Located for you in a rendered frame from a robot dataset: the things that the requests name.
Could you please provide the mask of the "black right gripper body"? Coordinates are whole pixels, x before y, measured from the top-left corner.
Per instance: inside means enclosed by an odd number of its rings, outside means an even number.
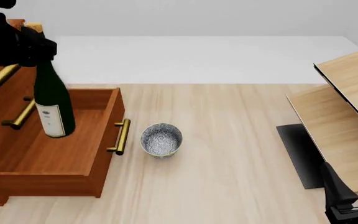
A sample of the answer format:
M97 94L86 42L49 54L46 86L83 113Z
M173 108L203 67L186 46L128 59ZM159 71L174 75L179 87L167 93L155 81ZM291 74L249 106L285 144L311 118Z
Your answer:
M326 205L325 214L330 224L358 224L358 207L338 209Z

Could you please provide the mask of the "dark green wine bottle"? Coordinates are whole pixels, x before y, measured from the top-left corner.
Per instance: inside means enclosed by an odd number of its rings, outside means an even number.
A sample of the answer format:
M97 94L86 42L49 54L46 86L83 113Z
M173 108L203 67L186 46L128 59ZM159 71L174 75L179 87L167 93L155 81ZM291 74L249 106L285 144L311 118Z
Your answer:
M38 32L44 31L39 22L28 22ZM76 128L70 94L56 73L52 61L36 65L34 100L45 134L51 138L63 138Z

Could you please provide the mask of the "blue white patterned bowl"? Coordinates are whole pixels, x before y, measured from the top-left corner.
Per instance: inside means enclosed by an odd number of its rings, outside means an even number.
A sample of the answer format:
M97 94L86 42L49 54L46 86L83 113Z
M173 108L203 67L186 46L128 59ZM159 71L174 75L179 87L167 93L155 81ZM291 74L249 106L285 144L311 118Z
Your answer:
M153 158L164 159L173 156L183 142L181 131L168 123L148 126L140 136L142 149Z

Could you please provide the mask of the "open wooden cabinet drawer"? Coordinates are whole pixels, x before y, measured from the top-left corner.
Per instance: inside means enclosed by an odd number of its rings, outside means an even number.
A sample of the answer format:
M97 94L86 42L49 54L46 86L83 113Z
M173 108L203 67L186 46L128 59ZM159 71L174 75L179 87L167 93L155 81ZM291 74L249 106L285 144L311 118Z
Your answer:
M0 193L8 196L100 197L116 145L124 103L120 89L71 89L76 128L45 135L37 113L0 145Z

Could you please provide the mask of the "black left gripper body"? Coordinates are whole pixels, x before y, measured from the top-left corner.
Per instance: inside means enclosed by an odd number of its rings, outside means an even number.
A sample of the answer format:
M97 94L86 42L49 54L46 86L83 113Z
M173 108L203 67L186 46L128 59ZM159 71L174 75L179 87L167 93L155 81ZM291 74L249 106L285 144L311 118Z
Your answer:
M35 67L43 61L52 61L57 54L57 43L47 39L44 32L21 27L17 40L18 59L21 67Z

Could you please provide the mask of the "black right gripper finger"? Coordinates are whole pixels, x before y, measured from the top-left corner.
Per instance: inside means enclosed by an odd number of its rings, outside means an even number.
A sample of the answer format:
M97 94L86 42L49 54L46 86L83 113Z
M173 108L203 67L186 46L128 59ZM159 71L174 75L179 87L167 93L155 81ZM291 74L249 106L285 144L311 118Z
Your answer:
M353 209L352 204L358 200L358 195L339 178L328 162L321 164L320 171L324 183L326 209L331 207L339 210Z

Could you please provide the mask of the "flat black plate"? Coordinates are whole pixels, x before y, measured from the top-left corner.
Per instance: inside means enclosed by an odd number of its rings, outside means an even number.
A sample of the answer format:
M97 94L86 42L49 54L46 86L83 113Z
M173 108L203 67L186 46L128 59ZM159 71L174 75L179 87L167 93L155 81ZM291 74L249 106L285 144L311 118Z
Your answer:
M276 129L303 187L306 190L323 188L319 167L324 159L304 126L288 124Z

